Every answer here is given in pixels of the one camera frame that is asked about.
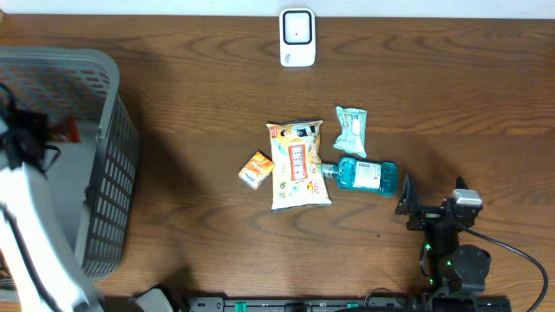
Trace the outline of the teal mouthwash bottle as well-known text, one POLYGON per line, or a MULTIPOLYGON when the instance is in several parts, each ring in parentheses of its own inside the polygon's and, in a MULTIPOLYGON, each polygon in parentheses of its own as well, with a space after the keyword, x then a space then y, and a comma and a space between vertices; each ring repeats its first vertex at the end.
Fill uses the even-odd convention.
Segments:
POLYGON ((339 188, 393 196, 397 192, 398 168, 393 162, 375 163, 342 157, 337 164, 321 164, 322 175, 339 188))

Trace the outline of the mint green tissue pack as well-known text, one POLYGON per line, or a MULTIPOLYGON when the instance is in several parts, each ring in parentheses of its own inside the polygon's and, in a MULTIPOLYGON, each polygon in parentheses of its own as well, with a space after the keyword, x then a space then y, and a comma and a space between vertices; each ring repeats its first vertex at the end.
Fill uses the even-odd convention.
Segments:
POLYGON ((366 158, 365 131, 368 112, 359 108, 336 107, 336 117, 341 133, 334 144, 335 149, 366 158))

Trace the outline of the yellow snack bag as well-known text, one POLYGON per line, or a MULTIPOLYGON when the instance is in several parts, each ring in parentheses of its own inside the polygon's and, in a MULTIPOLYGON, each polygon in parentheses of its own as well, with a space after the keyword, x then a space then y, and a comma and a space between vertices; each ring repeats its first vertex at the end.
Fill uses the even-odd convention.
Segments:
POLYGON ((273 211, 331 204, 319 156, 321 125, 320 120, 267 125, 274 163, 273 211))

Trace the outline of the small orange box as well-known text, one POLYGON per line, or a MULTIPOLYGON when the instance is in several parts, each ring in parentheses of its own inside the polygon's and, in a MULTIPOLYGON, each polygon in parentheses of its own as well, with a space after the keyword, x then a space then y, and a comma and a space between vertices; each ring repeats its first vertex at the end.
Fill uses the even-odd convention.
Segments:
POLYGON ((272 173, 275 164, 261 152, 256 152, 238 172, 238 177, 253 190, 257 190, 272 173))

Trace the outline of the red orange snack packet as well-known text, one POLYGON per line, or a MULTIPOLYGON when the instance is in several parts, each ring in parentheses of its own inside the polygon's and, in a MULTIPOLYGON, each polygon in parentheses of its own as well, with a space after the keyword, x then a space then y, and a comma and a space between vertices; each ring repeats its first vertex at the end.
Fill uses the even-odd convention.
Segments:
POLYGON ((76 118, 69 115, 55 125, 50 126, 48 138, 54 142, 80 144, 82 140, 76 118))

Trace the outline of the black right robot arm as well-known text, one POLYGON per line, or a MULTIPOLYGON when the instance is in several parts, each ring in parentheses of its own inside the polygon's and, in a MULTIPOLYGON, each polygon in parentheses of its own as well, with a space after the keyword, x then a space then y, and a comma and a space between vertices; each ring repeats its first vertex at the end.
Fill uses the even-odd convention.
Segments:
POLYGON ((425 235, 420 269, 430 278, 430 288, 414 300, 420 311, 510 311, 504 297, 483 297, 492 262, 488 251, 461 244, 459 233, 474 226, 483 210, 482 199, 458 177, 452 195, 439 206, 419 203, 415 183, 407 175, 395 208, 396 215, 408 217, 410 231, 425 235))

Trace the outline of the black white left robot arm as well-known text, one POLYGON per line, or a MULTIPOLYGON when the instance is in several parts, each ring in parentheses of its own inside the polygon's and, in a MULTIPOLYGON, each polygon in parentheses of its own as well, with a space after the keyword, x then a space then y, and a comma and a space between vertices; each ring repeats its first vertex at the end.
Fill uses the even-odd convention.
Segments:
POLYGON ((52 210, 44 153, 52 129, 44 114, 19 110, 9 88, 1 106, 2 247, 24 307, 103 311, 52 210))

